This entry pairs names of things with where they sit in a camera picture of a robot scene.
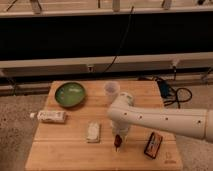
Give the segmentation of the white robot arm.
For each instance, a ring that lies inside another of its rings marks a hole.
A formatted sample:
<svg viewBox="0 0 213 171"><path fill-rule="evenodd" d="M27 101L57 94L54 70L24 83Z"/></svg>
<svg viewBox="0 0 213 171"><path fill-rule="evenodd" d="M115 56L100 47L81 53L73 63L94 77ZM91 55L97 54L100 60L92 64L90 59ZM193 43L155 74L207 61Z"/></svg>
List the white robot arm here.
<svg viewBox="0 0 213 171"><path fill-rule="evenodd" d="M138 125L213 143L213 110L134 107L133 97L122 92L107 115L116 132L127 132L130 125Z"/></svg>

